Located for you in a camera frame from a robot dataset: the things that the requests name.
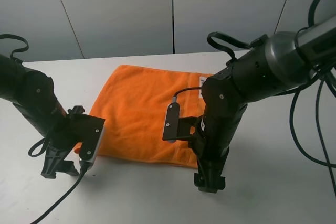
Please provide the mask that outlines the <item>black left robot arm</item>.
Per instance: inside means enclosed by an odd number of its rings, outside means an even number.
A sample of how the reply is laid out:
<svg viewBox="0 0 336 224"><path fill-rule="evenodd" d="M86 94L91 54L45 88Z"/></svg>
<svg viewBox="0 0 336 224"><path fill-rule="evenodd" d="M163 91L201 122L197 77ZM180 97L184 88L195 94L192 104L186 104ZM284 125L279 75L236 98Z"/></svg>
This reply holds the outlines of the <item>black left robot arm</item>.
<svg viewBox="0 0 336 224"><path fill-rule="evenodd" d="M54 179L57 173L82 177L94 164L105 120L85 114L81 105L66 111L54 94L52 78L14 57L28 48L26 44L10 57L1 56L1 98L11 102L43 137L28 155L45 156L44 178Z"/></svg>

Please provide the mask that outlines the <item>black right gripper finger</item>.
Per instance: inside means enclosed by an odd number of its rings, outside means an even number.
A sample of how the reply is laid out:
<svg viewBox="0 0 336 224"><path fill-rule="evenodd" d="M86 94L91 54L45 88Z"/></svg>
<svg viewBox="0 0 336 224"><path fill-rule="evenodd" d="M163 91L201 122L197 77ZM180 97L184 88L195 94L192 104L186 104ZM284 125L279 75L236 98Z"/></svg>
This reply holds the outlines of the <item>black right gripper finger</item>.
<svg viewBox="0 0 336 224"><path fill-rule="evenodd" d="M217 193L217 171L214 161L197 158L198 173L194 174L194 185L199 191Z"/></svg>
<svg viewBox="0 0 336 224"><path fill-rule="evenodd" d="M223 190L226 186L226 178L222 176L225 163L226 156L222 156L215 165L215 188L217 190Z"/></svg>

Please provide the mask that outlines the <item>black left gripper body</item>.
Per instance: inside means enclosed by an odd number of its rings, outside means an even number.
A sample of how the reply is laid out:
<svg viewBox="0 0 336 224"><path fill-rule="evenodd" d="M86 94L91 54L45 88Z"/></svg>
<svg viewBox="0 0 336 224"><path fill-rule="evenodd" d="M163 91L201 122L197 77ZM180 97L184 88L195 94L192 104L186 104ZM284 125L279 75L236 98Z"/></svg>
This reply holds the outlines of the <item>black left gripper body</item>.
<svg viewBox="0 0 336 224"><path fill-rule="evenodd" d="M51 132L50 145L61 150L72 150L77 143L82 144L82 129L104 125L105 119L85 114L82 106L68 110L63 121L60 121Z"/></svg>

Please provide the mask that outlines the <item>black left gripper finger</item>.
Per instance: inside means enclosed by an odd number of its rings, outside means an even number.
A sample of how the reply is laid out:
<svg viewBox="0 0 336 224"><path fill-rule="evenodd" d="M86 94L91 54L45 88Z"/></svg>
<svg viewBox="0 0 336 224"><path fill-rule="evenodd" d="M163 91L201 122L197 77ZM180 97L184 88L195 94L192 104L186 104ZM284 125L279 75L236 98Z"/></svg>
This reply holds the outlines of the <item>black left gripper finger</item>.
<svg viewBox="0 0 336 224"><path fill-rule="evenodd" d="M55 179L56 173L64 172L64 159L66 151L48 146L45 151L44 165L41 171L42 177Z"/></svg>
<svg viewBox="0 0 336 224"><path fill-rule="evenodd" d="M57 168L57 172L65 173L68 175L78 175L79 174L79 172L75 168L73 161L62 161Z"/></svg>

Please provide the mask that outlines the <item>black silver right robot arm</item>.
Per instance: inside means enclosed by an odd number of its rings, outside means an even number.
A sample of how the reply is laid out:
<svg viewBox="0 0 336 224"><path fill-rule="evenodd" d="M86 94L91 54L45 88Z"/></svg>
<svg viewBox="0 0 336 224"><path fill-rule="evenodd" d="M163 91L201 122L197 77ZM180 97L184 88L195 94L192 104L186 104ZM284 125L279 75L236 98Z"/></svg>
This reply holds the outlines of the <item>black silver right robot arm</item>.
<svg viewBox="0 0 336 224"><path fill-rule="evenodd" d="M229 145L249 103L299 93L316 80L334 91L333 68L335 18L330 18L299 32L282 31L266 37L208 77L202 85L205 109L190 144L197 157L195 186L207 193L225 188L222 171Z"/></svg>

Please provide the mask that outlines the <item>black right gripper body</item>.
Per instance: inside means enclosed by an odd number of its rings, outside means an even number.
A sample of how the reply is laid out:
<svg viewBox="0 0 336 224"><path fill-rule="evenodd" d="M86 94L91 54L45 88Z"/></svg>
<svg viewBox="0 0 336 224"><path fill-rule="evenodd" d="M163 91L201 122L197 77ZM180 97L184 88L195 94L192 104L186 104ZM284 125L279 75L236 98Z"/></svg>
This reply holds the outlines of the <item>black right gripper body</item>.
<svg viewBox="0 0 336 224"><path fill-rule="evenodd" d="M196 166L198 157L218 160L224 156L236 132L246 103L183 103L178 115L178 164Z"/></svg>

